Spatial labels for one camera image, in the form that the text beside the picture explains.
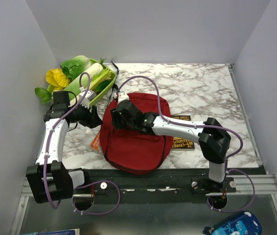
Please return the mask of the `red backpack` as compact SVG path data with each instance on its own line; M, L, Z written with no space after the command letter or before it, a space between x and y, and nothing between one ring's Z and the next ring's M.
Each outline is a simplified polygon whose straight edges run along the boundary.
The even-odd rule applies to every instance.
M104 158L111 166L135 175L156 170L170 153L173 137L114 129L111 109L116 106L117 101L113 100L106 108L99 132Z

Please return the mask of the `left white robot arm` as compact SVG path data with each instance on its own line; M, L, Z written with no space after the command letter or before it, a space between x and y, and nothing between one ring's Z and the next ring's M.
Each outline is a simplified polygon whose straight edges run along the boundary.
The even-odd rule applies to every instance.
M31 192L36 203L72 198L73 191L86 193L90 189L85 170L68 170L62 162L65 137L71 123L95 128L102 124L97 107L90 104L93 91L81 92L73 101L68 91L54 93L53 104L44 115L45 134L33 166L26 169Z

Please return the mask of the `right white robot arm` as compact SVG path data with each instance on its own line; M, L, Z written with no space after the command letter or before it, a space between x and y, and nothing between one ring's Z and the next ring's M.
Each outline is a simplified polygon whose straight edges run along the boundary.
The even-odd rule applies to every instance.
M143 113L129 100L119 102L111 109L112 125L116 130L129 129L145 135L171 136L199 144L209 161L207 186L217 192L225 186L226 154L231 137L214 118L206 121L186 121L162 116L160 113Z

